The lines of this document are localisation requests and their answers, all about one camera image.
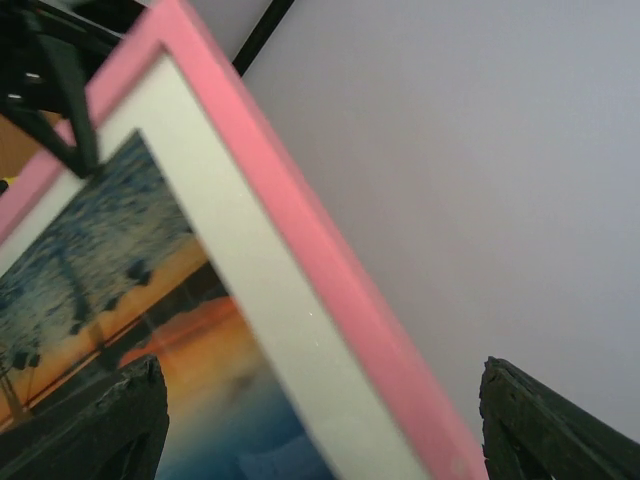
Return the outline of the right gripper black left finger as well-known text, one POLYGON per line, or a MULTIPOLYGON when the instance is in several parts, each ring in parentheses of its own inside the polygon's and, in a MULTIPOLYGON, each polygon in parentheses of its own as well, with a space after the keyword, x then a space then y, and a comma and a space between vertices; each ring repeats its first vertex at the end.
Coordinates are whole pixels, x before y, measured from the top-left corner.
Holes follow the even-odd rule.
POLYGON ((167 387, 146 355, 1 434, 3 479, 153 479, 167 387))

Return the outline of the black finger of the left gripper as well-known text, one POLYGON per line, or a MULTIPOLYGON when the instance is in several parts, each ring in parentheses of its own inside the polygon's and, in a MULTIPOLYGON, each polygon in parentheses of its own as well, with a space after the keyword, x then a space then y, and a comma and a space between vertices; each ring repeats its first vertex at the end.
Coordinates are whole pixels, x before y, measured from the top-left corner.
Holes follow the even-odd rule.
POLYGON ((1 115, 79 178, 99 169, 83 54, 103 53, 86 32, 1 33, 1 115))

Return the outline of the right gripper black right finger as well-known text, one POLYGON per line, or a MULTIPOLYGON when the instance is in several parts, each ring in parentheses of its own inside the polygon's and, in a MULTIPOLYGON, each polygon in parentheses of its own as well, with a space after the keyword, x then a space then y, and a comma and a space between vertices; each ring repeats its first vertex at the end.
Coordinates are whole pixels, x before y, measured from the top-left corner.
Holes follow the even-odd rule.
POLYGON ((491 479, 637 479, 639 444, 510 362, 490 357, 480 385, 491 479))

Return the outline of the sunset lake photo print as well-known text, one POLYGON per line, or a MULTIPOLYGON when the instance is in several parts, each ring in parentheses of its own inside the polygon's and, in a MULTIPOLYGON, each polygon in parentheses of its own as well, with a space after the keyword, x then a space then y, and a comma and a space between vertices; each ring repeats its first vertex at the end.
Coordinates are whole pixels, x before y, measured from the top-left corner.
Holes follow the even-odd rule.
POLYGON ((1 428, 152 355, 159 479, 329 479, 249 323, 139 134, 1 277, 1 428))

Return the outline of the pink wooden picture frame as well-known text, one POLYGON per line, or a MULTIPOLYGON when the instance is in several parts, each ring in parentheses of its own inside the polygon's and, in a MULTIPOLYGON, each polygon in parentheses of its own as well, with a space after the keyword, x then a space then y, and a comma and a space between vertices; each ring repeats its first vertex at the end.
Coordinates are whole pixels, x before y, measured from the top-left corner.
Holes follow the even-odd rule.
POLYGON ((99 169, 79 178, 45 150, 30 161, 47 153, 77 179, 94 178, 102 165, 98 129, 110 110, 97 92, 109 81, 119 88, 132 86, 138 66, 161 53, 177 59, 207 112, 221 123, 250 185, 319 284, 346 340, 427 469, 425 479, 484 478, 479 446, 187 2, 158 1, 147 9, 89 83, 85 92, 99 169))

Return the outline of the white mat board passepartout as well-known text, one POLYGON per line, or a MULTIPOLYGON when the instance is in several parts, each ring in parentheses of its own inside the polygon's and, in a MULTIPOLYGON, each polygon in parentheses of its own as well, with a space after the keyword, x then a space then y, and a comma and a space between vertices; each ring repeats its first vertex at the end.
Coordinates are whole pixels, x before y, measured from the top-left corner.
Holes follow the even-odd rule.
POLYGON ((329 479, 425 479, 401 430, 302 262, 250 185, 240 159, 170 54, 139 65, 132 86, 97 92, 102 165, 80 180, 38 154, 1 198, 1 277, 133 134, 173 195, 249 323, 329 479))

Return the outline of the yellow handled screwdriver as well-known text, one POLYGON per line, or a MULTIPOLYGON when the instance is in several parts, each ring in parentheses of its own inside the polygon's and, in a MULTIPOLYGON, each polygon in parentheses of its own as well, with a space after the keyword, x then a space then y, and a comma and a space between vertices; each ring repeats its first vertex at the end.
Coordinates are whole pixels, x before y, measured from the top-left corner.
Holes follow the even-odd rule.
POLYGON ((16 177, 3 177, 0 179, 0 194, 4 194, 15 182, 16 177))

